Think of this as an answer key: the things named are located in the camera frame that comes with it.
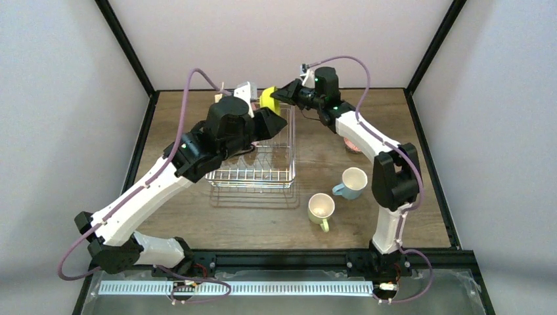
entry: wooden table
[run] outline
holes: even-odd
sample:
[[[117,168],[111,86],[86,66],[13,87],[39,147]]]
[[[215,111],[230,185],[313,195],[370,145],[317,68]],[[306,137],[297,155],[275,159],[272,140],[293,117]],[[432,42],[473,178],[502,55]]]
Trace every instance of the wooden table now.
[[[356,105],[362,90],[344,90],[343,98]],[[206,117],[214,92],[190,92],[185,130]],[[141,164],[140,179],[173,142],[182,92],[163,92],[159,97]],[[402,90],[371,90],[362,115],[385,135],[400,143],[419,146]],[[315,117],[315,112],[307,116]],[[362,154],[348,153],[341,137],[318,121],[296,111],[296,178],[291,188],[264,192],[235,192],[214,188],[204,179],[178,194],[147,219],[139,231],[151,236],[180,236],[192,248],[205,249],[335,249],[367,247],[376,228],[378,204],[371,189],[358,199],[333,196],[336,210],[330,232],[310,223],[307,202],[318,192],[331,194],[344,169],[363,169],[369,182],[372,163]],[[439,205],[424,157],[420,166],[425,200],[407,219],[403,241],[407,247],[449,247]]]

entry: white mug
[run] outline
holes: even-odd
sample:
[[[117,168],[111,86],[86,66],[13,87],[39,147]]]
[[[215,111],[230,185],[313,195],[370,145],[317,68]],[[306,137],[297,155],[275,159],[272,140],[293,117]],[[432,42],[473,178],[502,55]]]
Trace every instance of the white mug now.
[[[334,201],[328,194],[315,194],[309,198],[307,216],[311,222],[319,224],[323,232],[329,232],[328,218],[334,212]]]
[[[342,183],[332,189],[335,196],[343,196],[348,200],[358,198],[367,186],[367,175],[357,167],[350,167],[342,173]]]

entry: cable tray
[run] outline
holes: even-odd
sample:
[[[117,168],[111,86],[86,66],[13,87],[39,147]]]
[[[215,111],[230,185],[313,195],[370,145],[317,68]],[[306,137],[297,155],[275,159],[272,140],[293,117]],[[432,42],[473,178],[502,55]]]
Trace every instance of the cable tray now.
[[[169,295],[174,288],[173,281],[109,281],[100,283],[99,295]],[[350,297],[370,297],[373,290],[371,281],[314,281],[314,282],[246,282],[231,281],[231,295],[336,295]],[[224,285],[202,283],[194,288],[183,288],[178,295],[222,295]]]

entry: blue mug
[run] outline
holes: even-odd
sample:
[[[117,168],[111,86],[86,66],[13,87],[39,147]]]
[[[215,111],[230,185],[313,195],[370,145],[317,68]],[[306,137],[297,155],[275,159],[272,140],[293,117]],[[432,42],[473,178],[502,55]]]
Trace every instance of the blue mug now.
[[[342,173],[342,183],[332,189],[332,194],[348,200],[358,198],[367,186],[367,175],[357,167],[350,167]]]

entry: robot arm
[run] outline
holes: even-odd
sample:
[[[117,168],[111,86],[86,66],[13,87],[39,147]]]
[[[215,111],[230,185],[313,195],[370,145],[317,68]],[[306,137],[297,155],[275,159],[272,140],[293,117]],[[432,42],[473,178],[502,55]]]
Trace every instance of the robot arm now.
[[[164,150],[153,168],[117,200],[96,213],[77,215],[74,220],[82,234],[101,224],[87,238],[92,263],[109,274],[154,264],[184,274],[191,266],[193,253],[183,239],[154,238],[137,232],[136,228],[167,200],[218,169],[223,161],[246,152],[254,141],[273,138],[286,124],[285,119],[268,108],[253,111],[250,103],[246,105],[239,97],[226,96],[212,104],[206,120],[182,135],[178,151],[149,185],[147,180],[164,166],[174,143]],[[111,209],[138,188],[141,190],[133,198],[103,221]]]
[[[416,201],[418,183],[409,165],[386,143],[398,146],[419,172],[417,150],[409,143],[400,145],[366,121],[358,122],[355,108],[340,97],[338,76],[334,68],[322,67],[311,73],[315,76],[314,89],[307,87],[305,78],[308,75],[310,74],[304,77],[304,82],[295,79],[275,91],[271,97],[301,110],[316,110],[323,125],[352,141],[373,162],[372,192],[380,209],[370,249],[378,257],[378,268],[392,264],[399,254],[400,236],[406,220],[404,210]],[[372,136],[364,126],[377,137]]]

